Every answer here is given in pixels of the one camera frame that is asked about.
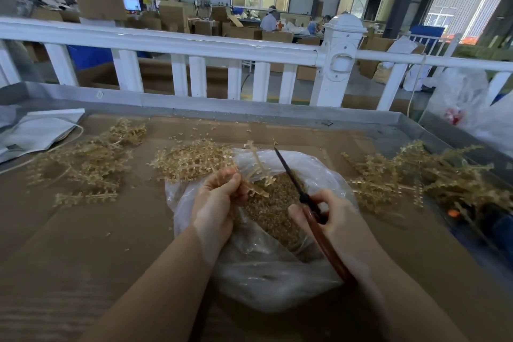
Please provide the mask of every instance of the railing post cap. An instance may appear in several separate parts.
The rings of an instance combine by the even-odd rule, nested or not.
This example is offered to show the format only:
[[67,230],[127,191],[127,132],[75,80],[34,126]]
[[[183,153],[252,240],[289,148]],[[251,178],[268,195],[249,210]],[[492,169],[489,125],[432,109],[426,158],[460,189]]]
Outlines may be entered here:
[[336,32],[345,33],[367,33],[367,29],[363,27],[363,23],[360,19],[352,14],[341,14],[332,18],[329,23],[324,25],[325,28],[331,28]]

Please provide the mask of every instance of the forearm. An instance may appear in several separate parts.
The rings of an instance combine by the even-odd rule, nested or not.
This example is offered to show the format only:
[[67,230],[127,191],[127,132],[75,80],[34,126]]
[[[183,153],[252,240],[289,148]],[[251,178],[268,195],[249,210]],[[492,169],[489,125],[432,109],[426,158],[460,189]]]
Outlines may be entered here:
[[384,251],[357,279],[374,302],[391,340],[463,342],[467,339],[438,304]]
[[211,272],[190,225],[80,341],[187,341]]

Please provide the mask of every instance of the right hand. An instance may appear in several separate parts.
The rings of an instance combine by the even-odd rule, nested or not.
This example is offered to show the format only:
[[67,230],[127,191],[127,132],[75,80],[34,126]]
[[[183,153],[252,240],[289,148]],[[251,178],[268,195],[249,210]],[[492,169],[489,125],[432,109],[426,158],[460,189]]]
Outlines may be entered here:
[[[369,265],[369,262],[375,259],[376,253],[384,252],[363,217],[349,200],[338,197],[328,189],[321,189],[310,197],[317,204],[328,204],[329,211],[323,213],[328,214],[328,222],[319,226],[338,256],[353,273],[361,269],[358,267],[361,262]],[[306,205],[293,204],[288,211],[294,222],[315,239],[303,211],[307,208]]]

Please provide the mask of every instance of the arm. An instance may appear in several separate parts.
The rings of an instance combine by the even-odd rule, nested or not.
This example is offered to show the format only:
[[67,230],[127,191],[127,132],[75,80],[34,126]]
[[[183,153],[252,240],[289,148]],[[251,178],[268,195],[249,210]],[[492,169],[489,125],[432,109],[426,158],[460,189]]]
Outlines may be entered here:
[[[391,340],[467,340],[422,287],[386,254],[348,200],[325,189],[311,197],[317,203],[328,204],[329,219],[321,226],[324,234],[380,313]],[[312,235],[302,208],[291,205],[289,214]]]
[[247,194],[227,168],[201,186],[185,229],[80,339],[187,341],[212,268],[232,231],[229,214]]

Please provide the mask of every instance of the left hand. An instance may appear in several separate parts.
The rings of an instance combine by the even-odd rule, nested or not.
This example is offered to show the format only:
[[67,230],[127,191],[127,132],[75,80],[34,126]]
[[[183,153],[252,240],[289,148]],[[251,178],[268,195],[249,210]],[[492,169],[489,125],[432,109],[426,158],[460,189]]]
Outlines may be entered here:
[[237,207],[248,198],[248,190],[241,183],[242,177],[234,166],[205,179],[196,195],[191,216],[191,223],[198,230],[201,240],[207,240],[208,234],[210,242],[219,242],[211,245],[219,245],[219,248],[228,241],[234,227],[232,217]]

